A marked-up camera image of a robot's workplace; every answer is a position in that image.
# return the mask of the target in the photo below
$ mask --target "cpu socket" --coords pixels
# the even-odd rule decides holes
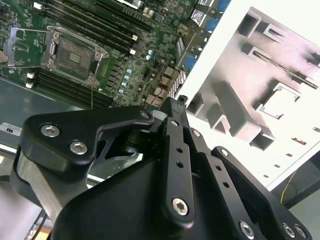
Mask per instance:
[[[96,79],[102,59],[109,54],[98,44],[65,28],[48,26],[41,65],[67,78],[99,86]]]

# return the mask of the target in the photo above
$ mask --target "silver screw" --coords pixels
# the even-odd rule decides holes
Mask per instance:
[[[174,120],[172,120],[171,121],[171,123],[173,124],[173,125],[175,125],[176,127],[178,127],[179,126],[179,123],[177,123],[176,121],[174,121]]]
[[[87,145],[81,141],[73,141],[69,146],[71,152],[77,155],[83,155],[88,151]]]
[[[239,223],[241,232],[250,240],[255,238],[255,233],[252,228],[245,222],[240,221]]]
[[[54,40],[58,40],[59,37],[60,37],[60,33],[55,31],[55,32],[53,33],[53,39],[54,39]]]
[[[226,150],[224,150],[224,149],[220,149],[220,152],[223,154],[223,155],[225,155],[226,157],[228,157],[228,152],[226,151]]]
[[[288,234],[292,238],[296,237],[294,231],[291,229],[291,227],[288,226],[288,224],[283,223],[282,225],[283,225],[283,228],[284,228],[286,234]]]
[[[93,82],[95,80],[95,77],[94,76],[89,76],[87,79],[86,79],[89,83]]]
[[[181,216],[185,216],[188,213],[188,206],[181,198],[174,198],[172,200],[172,206],[174,210]]]
[[[53,125],[44,125],[41,127],[40,131],[49,138],[54,138],[60,134],[59,128]]]
[[[192,133],[193,133],[194,135],[196,135],[197,137],[200,137],[200,136],[201,136],[200,132],[198,132],[197,130],[192,130]]]
[[[144,111],[141,112],[141,116],[148,119],[149,118],[149,115],[146,114]]]
[[[96,51],[95,54],[94,54],[94,59],[95,60],[99,60],[101,58],[101,56],[102,56],[102,53],[99,52],[99,51]]]
[[[52,58],[49,59],[48,64],[46,65],[50,70],[52,70],[54,68],[55,65],[55,60],[53,60]]]
[[[295,229],[297,230],[297,232],[304,238],[307,238],[307,234],[301,229],[301,227],[299,227],[298,225],[294,225]]]

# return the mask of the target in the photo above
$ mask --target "label sticker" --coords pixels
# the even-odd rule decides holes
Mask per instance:
[[[16,135],[18,137],[21,135],[21,132],[22,132],[21,127],[14,126],[14,125],[11,125],[6,122],[4,122],[0,125],[0,130],[6,132],[8,134]]]

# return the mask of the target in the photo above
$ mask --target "yellow cable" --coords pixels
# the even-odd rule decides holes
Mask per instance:
[[[292,174],[292,176],[290,177],[289,181],[287,182],[287,184],[285,185],[285,188],[283,189],[283,192],[281,194],[281,200],[280,200],[280,203],[283,203],[283,200],[284,200],[284,194],[285,194],[285,191],[287,190],[287,187],[289,186],[292,178],[294,177],[294,175],[296,174],[297,170],[294,171],[294,173]]]

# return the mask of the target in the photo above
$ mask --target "motherboard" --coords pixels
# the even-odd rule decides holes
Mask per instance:
[[[0,0],[0,74],[84,109],[157,109],[229,2]]]

